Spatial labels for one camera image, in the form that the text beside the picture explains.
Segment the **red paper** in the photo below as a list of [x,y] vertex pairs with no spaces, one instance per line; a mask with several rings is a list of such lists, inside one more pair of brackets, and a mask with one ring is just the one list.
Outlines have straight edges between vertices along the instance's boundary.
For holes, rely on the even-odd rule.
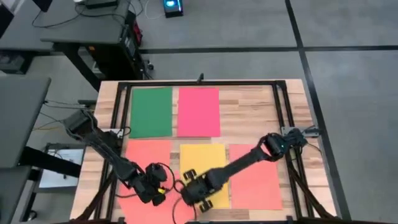
[[[229,145],[229,162],[248,153],[254,146]],[[282,210],[276,162],[262,161],[232,176],[231,207],[237,209]]]
[[[166,140],[129,140],[126,157],[138,163],[143,169],[152,162],[170,164],[171,142]],[[167,181],[163,185],[171,188],[173,179],[170,171],[166,169]],[[133,189],[127,189],[123,184],[119,185],[119,195],[134,194]],[[164,223],[173,224],[172,209],[173,205],[181,195],[172,190],[166,195],[166,201],[159,206],[153,206],[152,202],[142,203],[138,197],[118,198],[127,224],[153,224]],[[175,209],[175,219],[177,223],[185,223],[193,219],[193,208],[186,205],[182,200],[179,201]]]
[[217,88],[180,88],[177,136],[219,137],[220,102]]

